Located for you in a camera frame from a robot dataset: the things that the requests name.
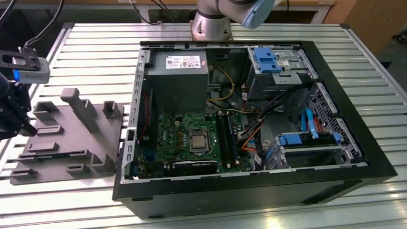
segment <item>cpu socket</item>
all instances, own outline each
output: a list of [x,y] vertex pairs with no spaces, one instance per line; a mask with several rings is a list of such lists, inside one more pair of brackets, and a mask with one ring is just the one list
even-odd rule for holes
[[189,132],[189,152],[196,156],[203,156],[209,151],[208,132]]

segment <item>power supply label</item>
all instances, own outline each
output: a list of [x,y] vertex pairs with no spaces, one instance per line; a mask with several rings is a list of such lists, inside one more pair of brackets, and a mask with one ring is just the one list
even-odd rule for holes
[[200,68],[201,62],[199,56],[168,56],[165,59],[165,68]]

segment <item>slotted metal table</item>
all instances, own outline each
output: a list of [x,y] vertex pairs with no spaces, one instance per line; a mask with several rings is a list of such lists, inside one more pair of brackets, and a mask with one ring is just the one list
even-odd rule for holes
[[[339,79],[399,176],[327,204],[204,216],[140,220],[111,200],[113,177],[13,186],[9,174],[26,138],[0,143],[0,227],[62,228],[385,228],[407,227],[407,94],[361,44],[339,25],[232,26],[235,40],[309,40]],[[29,90],[32,104],[61,104],[60,92],[76,87],[93,104],[129,104],[139,42],[189,40],[188,24],[75,24],[61,30],[48,61],[52,77]],[[127,126],[128,117],[123,120]]]

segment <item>gray 3d printed holder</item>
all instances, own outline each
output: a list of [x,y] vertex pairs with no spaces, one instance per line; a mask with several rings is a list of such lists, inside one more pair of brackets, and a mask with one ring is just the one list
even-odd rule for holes
[[10,184],[32,184],[115,173],[123,122],[123,104],[92,105],[76,88],[62,90],[69,106],[38,102],[33,114],[37,135],[28,139]]

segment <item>ram slot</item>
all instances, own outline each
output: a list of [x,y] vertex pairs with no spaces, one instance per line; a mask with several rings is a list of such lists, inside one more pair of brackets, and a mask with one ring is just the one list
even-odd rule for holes
[[225,113],[217,114],[216,117],[217,140],[220,147],[221,165],[231,168],[236,164],[237,148],[233,135],[231,117]]

